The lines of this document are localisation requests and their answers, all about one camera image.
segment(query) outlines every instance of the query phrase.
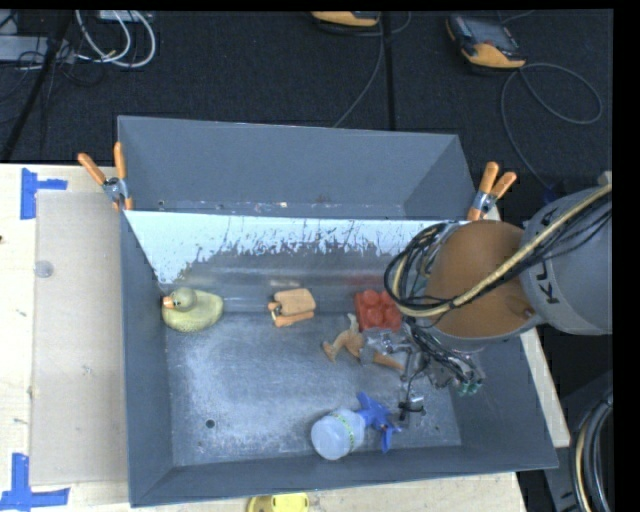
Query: gray bin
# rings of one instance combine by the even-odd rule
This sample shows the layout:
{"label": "gray bin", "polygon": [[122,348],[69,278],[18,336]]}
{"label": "gray bin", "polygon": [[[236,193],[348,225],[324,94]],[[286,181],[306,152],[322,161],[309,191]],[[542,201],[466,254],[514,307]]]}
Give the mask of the gray bin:
{"label": "gray bin", "polygon": [[[313,422],[358,409],[358,391],[397,410],[396,370],[346,351],[331,363],[321,343],[348,327],[356,291],[382,289],[407,237],[466,216],[457,136],[120,117],[118,139],[136,205],[120,219],[132,506],[557,466],[519,338],[481,352],[472,397],[417,383],[427,414],[389,452],[373,429],[334,462],[310,444]],[[297,227],[286,243],[234,243],[259,243],[271,222],[271,235]],[[167,328],[161,298],[181,284],[223,296],[222,319]],[[266,303],[297,286],[316,316],[278,329]]]}

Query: red toy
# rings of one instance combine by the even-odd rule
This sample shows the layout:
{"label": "red toy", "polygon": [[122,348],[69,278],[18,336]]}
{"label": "red toy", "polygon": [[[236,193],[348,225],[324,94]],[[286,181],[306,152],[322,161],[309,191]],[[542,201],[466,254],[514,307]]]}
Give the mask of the red toy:
{"label": "red toy", "polygon": [[386,290],[356,293],[354,303],[360,331],[373,327],[397,331],[402,327],[402,313]]}

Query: yellow cable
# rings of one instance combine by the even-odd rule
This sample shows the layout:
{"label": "yellow cable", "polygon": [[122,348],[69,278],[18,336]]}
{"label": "yellow cable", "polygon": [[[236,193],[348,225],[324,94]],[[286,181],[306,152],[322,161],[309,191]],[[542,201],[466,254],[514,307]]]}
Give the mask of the yellow cable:
{"label": "yellow cable", "polygon": [[[553,222],[551,222],[545,229],[543,229],[538,235],[529,240],[525,245],[523,245],[511,258],[505,261],[500,267],[498,267],[494,272],[489,274],[485,279],[480,281],[473,288],[463,293],[462,295],[458,295],[455,299],[451,301],[451,303],[442,304],[440,306],[436,306],[427,310],[416,310],[411,309],[401,304],[397,304],[398,309],[407,316],[413,317],[428,317],[439,315],[442,313],[446,313],[447,311],[453,309],[454,307],[460,307],[463,304],[469,302],[476,295],[478,295],[482,290],[484,290],[487,286],[493,284],[498,279],[500,279],[503,275],[505,275],[509,270],[511,270],[515,265],[520,263],[529,253],[539,246],[542,242],[544,242],[554,231],[556,231],[562,224],[571,219],[573,216],[580,213],[587,206],[594,203],[601,197],[605,196],[611,192],[611,183],[607,183],[606,185],[600,187],[598,190],[594,191],[582,201],[575,204],[567,211],[565,211],[562,215],[556,218]],[[398,269],[396,270],[394,280],[393,280],[393,293],[396,297],[400,297],[399,291],[399,282],[400,282],[400,274],[402,269],[404,269],[404,265],[406,264],[407,256],[405,256],[398,265]]]}

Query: gray cylinder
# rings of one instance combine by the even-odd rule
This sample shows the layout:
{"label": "gray cylinder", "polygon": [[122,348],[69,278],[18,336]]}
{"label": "gray cylinder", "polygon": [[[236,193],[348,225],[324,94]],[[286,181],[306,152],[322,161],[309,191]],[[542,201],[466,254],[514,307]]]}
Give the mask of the gray cylinder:
{"label": "gray cylinder", "polygon": [[[571,194],[542,208],[527,224],[521,245],[595,190]],[[605,197],[609,201],[583,210],[584,215],[563,235],[565,242],[554,243],[544,261],[520,274],[522,288],[536,313],[562,332],[576,335],[613,332],[612,219],[609,217],[597,231],[597,225],[592,226],[611,209],[610,193]]]}

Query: yellow duck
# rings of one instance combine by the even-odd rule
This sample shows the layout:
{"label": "yellow duck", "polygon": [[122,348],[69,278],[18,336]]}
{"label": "yellow duck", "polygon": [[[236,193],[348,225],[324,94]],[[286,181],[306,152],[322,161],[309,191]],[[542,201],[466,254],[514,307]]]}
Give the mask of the yellow duck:
{"label": "yellow duck", "polygon": [[213,293],[177,288],[162,299],[162,319],[180,332],[198,332],[215,324],[222,316],[223,301]]}

